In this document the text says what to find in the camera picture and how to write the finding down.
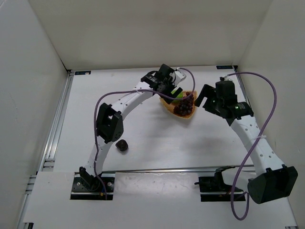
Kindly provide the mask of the green fake fruit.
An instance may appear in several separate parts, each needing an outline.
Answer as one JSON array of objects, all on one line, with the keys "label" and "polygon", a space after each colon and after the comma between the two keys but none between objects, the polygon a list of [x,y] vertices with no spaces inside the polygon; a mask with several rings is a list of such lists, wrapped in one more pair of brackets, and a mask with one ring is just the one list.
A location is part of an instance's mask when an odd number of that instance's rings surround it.
[{"label": "green fake fruit", "polygon": [[183,92],[181,90],[173,90],[171,92],[172,96],[175,96],[175,99],[172,101],[172,103],[178,103],[183,98]]}]

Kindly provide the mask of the dark red fake grapes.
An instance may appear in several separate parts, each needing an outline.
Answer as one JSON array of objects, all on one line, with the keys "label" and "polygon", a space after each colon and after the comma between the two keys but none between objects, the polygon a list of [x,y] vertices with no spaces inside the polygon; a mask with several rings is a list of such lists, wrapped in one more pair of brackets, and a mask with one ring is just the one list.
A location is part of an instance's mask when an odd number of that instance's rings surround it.
[{"label": "dark red fake grapes", "polygon": [[173,113],[182,118],[189,118],[195,111],[194,108],[194,93],[189,91],[183,92],[183,97],[186,99],[181,100],[174,106]]}]

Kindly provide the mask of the dark purple fake fruit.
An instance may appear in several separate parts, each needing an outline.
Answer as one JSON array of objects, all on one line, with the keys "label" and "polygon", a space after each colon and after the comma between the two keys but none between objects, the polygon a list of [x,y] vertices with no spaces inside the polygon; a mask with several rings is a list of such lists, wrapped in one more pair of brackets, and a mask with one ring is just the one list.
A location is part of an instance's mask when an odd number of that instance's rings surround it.
[{"label": "dark purple fake fruit", "polygon": [[115,144],[115,146],[118,149],[118,151],[121,152],[122,154],[125,154],[129,149],[129,145],[128,145],[127,141],[124,139],[119,140]]}]

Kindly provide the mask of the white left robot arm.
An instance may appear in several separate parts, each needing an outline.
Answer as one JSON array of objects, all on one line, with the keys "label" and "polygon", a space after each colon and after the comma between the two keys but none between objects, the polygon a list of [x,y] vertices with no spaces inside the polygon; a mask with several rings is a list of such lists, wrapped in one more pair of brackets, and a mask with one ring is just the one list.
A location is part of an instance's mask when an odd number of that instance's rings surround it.
[{"label": "white left robot arm", "polygon": [[94,146],[85,166],[79,168],[81,184],[89,192],[106,192],[100,175],[107,154],[114,142],[124,132],[123,121],[126,116],[145,100],[155,94],[170,103],[182,91],[177,85],[186,78],[178,69],[163,64],[159,70],[151,71],[140,79],[130,91],[124,91],[113,104],[98,100],[94,109]]}]

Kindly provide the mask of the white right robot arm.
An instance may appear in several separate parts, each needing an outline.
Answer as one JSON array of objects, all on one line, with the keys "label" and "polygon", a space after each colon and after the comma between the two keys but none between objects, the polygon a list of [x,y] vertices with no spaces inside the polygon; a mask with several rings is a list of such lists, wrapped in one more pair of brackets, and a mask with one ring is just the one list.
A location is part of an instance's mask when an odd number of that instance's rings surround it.
[{"label": "white right robot arm", "polygon": [[234,83],[221,80],[215,87],[205,84],[194,102],[195,106],[199,107],[203,99],[206,99],[203,108],[225,119],[239,136],[246,151],[251,153],[255,167],[255,175],[240,173],[237,181],[234,181],[234,167],[220,167],[214,174],[217,186],[225,190],[235,184],[238,189],[248,192],[257,204],[289,196],[298,172],[294,166],[286,166],[260,134],[250,106],[237,101]]}]

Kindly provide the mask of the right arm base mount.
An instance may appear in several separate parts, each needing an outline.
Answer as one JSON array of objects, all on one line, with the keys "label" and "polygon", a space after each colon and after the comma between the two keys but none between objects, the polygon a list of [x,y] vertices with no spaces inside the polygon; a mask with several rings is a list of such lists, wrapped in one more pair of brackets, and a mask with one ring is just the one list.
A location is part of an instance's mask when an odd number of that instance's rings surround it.
[{"label": "right arm base mount", "polygon": [[230,202],[232,186],[225,184],[223,172],[232,170],[235,166],[224,166],[212,170],[202,170],[198,173],[198,180],[194,183],[200,190],[201,202]]}]

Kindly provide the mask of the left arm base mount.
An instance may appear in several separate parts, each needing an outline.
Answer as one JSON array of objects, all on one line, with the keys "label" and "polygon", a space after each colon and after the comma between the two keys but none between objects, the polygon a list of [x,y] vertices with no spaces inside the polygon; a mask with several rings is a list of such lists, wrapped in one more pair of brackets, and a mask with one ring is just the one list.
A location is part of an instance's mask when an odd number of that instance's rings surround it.
[{"label": "left arm base mount", "polygon": [[114,186],[115,186],[115,174],[103,173],[101,179],[104,182],[104,186],[97,180],[97,183],[90,187],[81,178],[79,173],[75,173],[73,177],[73,184],[71,187],[71,200],[113,200]]}]

